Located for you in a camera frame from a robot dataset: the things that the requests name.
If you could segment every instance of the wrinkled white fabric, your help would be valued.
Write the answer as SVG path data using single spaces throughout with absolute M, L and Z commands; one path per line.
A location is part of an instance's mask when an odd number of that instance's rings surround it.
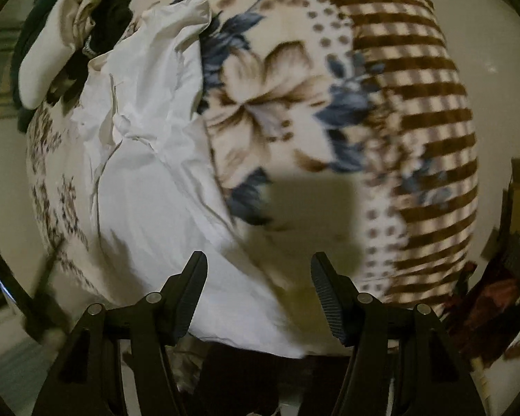
M 19 97 L 37 108 L 50 84 L 94 28 L 92 11 L 101 0 L 58 0 L 19 68 Z
M 206 0 L 156 6 L 134 35 L 89 63 L 72 120 L 89 161 L 91 217 L 127 288 L 112 294 L 157 291 L 201 250 L 208 279 L 190 332 L 300 357 L 306 352 L 285 329 L 276 296 L 236 242 L 194 112 L 202 92 L 198 35 L 210 20 Z

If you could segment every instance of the striped fabric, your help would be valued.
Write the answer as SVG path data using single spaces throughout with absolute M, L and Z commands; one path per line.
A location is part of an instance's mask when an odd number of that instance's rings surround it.
M 402 187 L 395 206 L 407 223 L 387 300 L 438 308 L 466 262 L 477 207 L 476 139 L 466 89 L 447 53 L 431 0 L 330 0 L 354 22 L 354 48 L 368 65 L 383 62 L 379 83 L 402 96 L 402 129 L 425 142 L 432 170 L 423 191 L 446 186 L 444 204 L 419 206 Z

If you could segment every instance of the dark green cloth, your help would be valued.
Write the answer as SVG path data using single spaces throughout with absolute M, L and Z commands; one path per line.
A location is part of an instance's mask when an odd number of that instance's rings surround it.
M 27 127 L 33 118 L 35 113 L 34 110 L 27 110 L 23 108 L 21 99 L 19 98 L 19 68 L 25 58 L 25 55 L 29 52 L 36 38 L 43 30 L 46 24 L 48 14 L 54 7 L 58 0 L 38 0 L 27 16 L 25 23 L 21 29 L 18 41 L 15 44 L 14 52 L 11 57 L 10 67 L 10 81 L 11 81 L 11 92 L 14 105 L 18 108 L 18 130 L 25 133 Z

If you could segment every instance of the white tile floor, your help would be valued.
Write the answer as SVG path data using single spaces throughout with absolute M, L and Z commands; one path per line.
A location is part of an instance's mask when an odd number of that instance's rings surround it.
M 12 0 L 4 16 L 17 17 L 30 0 Z M 508 185 L 510 158 L 520 156 L 520 18 L 501 0 L 433 0 L 449 51 L 456 61 L 474 111 L 480 156 L 480 206 L 471 258 L 478 260 L 493 226 L 498 225 L 501 192 Z M 0 210 L 10 208 L 15 193 L 28 203 L 24 170 L 24 138 L 13 121 L 0 122 Z M 37 257 L 37 235 L 30 209 L 8 212 L 0 226 L 6 255 Z M 11 233 L 18 243 L 11 244 Z M 20 270 L 25 262 L 19 262 Z M 22 271 L 28 282 L 30 271 Z M 492 407 L 499 415 L 520 389 L 520 361 L 497 362 L 489 371 Z

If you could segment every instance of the silver screw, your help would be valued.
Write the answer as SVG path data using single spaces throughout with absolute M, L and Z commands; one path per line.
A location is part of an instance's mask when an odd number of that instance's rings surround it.
M 146 296 L 146 301 L 148 303 L 158 303 L 162 300 L 162 294 L 159 292 L 151 292 L 148 296 Z
M 416 307 L 416 309 L 418 310 L 419 313 L 422 313 L 422 314 L 425 314 L 425 315 L 431 313 L 431 308 L 428 305 L 426 305 L 425 303 L 420 303 Z
M 374 298 L 367 292 L 361 292 L 358 294 L 357 299 L 360 303 L 371 303 Z
M 93 303 L 92 305 L 90 305 L 89 309 L 87 310 L 87 312 L 91 316 L 96 316 L 101 311 L 102 311 L 102 305 L 100 303 Z

